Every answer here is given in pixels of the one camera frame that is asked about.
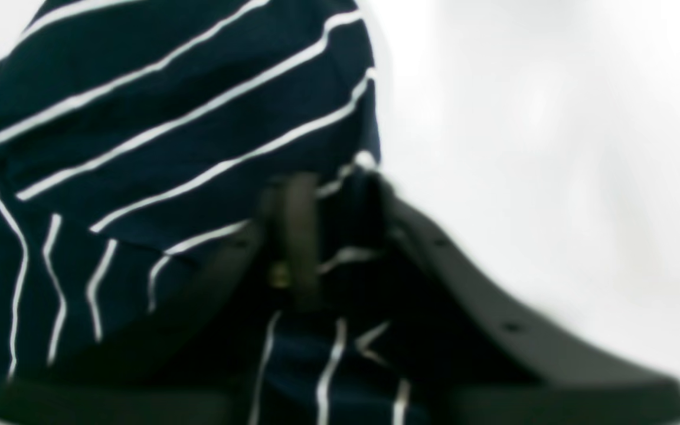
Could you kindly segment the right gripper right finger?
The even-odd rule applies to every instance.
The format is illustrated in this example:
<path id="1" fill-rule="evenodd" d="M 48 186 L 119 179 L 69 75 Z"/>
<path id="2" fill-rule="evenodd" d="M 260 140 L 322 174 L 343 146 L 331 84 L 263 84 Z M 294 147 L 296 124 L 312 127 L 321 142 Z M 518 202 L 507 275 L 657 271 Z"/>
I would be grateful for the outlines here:
<path id="1" fill-rule="evenodd" d="M 407 336 L 394 363 L 434 424 L 680 424 L 680 380 L 583 341 L 518 301 L 382 176 L 381 281 Z"/>

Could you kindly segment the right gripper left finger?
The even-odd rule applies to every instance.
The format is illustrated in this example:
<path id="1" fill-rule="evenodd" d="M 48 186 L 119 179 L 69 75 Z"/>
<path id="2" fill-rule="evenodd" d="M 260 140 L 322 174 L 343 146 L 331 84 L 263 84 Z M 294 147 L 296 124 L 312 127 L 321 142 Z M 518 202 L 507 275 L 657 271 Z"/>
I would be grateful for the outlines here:
<path id="1" fill-rule="evenodd" d="M 276 321 L 323 307 L 318 176 L 264 189 L 251 223 L 152 313 L 0 393 L 13 424 L 252 424 Z"/>

